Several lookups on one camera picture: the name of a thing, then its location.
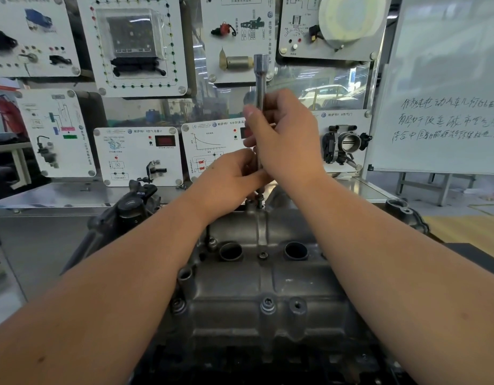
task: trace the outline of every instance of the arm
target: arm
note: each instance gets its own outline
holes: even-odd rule
[[[177,200],[1,324],[0,385],[125,383],[200,233],[271,180],[265,171],[242,176],[253,160],[249,149],[223,155]]]
[[[327,176],[311,113],[290,91],[266,100],[276,128],[247,106],[245,143],[257,144],[374,333],[420,385],[494,384],[494,275]]]

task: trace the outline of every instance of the forearm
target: forearm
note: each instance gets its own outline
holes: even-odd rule
[[[359,313],[418,383],[494,383],[492,274],[333,179],[288,192]]]
[[[0,326],[0,384],[123,383],[204,228],[180,198],[67,272]]]

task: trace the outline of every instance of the red digital display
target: red digital display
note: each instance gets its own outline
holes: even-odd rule
[[[158,147],[176,146],[176,137],[174,135],[155,135],[154,141]]]
[[[240,129],[240,135],[241,135],[242,139],[246,139],[252,135],[252,131],[250,130],[250,128],[242,127]]]

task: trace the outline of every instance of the electrical diagram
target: electrical diagram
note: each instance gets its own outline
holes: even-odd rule
[[[195,181],[221,155],[240,150],[250,135],[245,119],[190,122],[181,127],[190,179]]]
[[[183,184],[174,127],[96,128],[94,140],[107,186],[128,186],[129,180],[156,186]]]
[[[283,58],[372,61],[391,0],[282,0],[277,51]]]
[[[0,0],[0,77],[80,73],[64,0]]]
[[[351,173],[362,169],[372,140],[371,116],[365,109],[312,111],[318,122],[323,168],[327,173]]]
[[[45,177],[93,177],[96,166],[77,94],[66,89],[15,92]]]
[[[254,54],[268,54],[275,66],[275,0],[201,0],[202,38],[212,83],[253,83]]]
[[[78,0],[78,6],[101,95],[186,94],[179,0]]]

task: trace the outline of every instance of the wooden floor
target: wooden floor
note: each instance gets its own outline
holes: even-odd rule
[[[425,216],[431,233],[445,243],[471,243],[494,257],[494,216]]]

